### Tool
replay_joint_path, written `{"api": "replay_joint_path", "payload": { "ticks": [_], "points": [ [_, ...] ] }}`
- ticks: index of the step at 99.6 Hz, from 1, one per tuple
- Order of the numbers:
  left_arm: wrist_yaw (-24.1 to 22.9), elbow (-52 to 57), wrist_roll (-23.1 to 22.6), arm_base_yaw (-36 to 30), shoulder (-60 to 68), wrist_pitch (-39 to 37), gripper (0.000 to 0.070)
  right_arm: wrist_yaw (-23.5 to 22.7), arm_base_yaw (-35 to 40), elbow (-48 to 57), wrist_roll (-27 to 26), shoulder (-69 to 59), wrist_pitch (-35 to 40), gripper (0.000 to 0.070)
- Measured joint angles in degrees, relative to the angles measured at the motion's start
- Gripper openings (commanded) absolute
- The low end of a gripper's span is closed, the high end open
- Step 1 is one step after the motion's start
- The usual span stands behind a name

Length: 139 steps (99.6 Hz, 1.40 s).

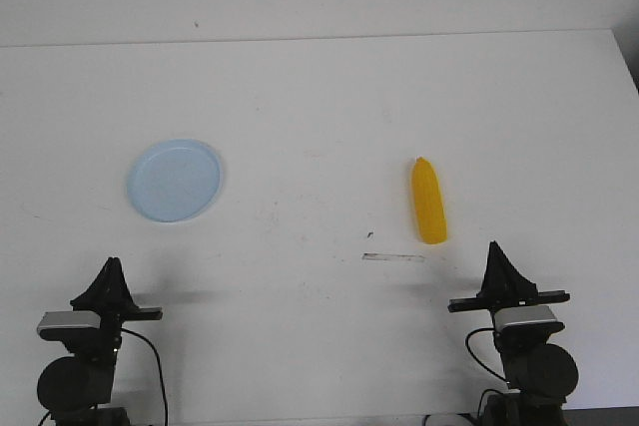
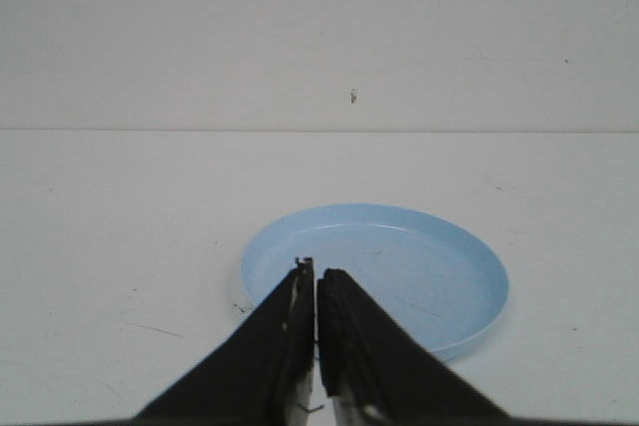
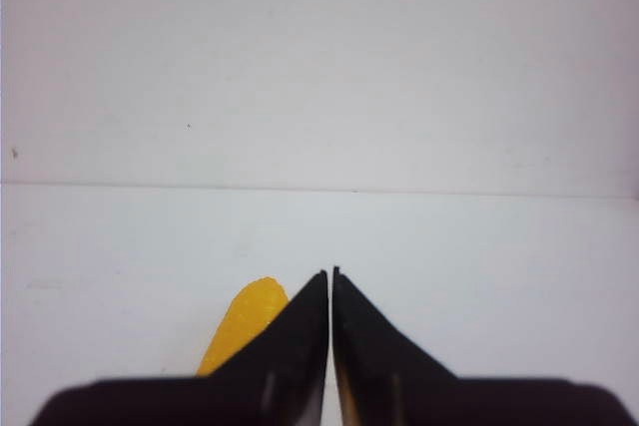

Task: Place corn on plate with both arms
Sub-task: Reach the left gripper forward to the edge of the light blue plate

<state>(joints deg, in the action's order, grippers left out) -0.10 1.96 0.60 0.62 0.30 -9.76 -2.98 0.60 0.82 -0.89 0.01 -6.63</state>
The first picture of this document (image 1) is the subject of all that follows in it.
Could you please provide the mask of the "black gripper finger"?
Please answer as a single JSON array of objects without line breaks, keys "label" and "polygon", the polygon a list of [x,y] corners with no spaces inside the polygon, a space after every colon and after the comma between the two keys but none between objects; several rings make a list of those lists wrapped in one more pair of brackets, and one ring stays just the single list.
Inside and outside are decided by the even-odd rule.
[{"label": "black gripper finger", "polygon": [[102,302],[111,285],[111,272],[115,265],[115,258],[109,257],[96,278],[87,289],[78,295],[75,302]]},{"label": "black gripper finger", "polygon": [[114,301],[121,307],[137,307],[125,279],[121,261],[114,258]]},{"label": "black gripper finger", "polygon": [[497,258],[498,243],[492,241],[489,245],[486,269],[481,283],[478,297],[494,297],[499,292],[500,271]]},{"label": "black gripper finger", "polygon": [[504,282],[503,289],[507,294],[509,296],[536,296],[536,284],[524,277],[515,268],[501,247],[498,248],[498,251]]}]

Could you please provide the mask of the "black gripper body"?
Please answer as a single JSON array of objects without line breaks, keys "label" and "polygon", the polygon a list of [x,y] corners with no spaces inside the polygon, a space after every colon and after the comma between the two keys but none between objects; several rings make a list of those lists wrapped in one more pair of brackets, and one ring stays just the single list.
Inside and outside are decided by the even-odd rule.
[{"label": "black gripper body", "polygon": [[156,321],[163,317],[161,307],[140,307],[129,297],[115,299],[81,295],[71,301],[74,312],[92,311],[99,318],[97,327],[74,328],[68,337],[74,341],[108,341],[118,338],[125,322]]},{"label": "black gripper body", "polygon": [[467,312],[488,310],[495,312],[503,308],[533,306],[543,304],[557,304],[569,301],[571,295],[565,290],[541,291],[530,298],[495,298],[495,297],[469,297],[455,298],[449,301],[449,312]]}]

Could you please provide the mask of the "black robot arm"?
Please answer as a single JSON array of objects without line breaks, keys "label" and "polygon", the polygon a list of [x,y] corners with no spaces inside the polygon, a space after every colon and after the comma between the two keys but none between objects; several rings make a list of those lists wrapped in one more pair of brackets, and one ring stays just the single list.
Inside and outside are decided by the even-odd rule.
[{"label": "black robot arm", "polygon": [[50,362],[38,378],[36,393],[46,410],[42,420],[56,425],[129,425],[124,407],[113,406],[112,392],[122,336],[148,345],[154,355],[163,405],[162,423],[169,423],[169,405],[162,360],[157,347],[127,322],[158,321],[160,307],[141,307],[133,299],[121,260],[109,257],[88,288],[70,301],[71,308],[47,311],[38,336],[64,345],[68,354]]},{"label": "black robot arm", "polygon": [[475,425],[564,425],[562,409],[579,379],[574,358],[549,338],[565,328],[550,306],[564,303],[570,294],[562,289],[540,291],[511,263],[496,241],[488,248],[486,269],[479,291],[469,298],[452,299],[451,313],[486,310],[491,325],[467,333],[464,345],[476,358],[470,339],[492,335],[502,373],[482,368],[507,386],[506,392],[485,389],[477,406]]}]

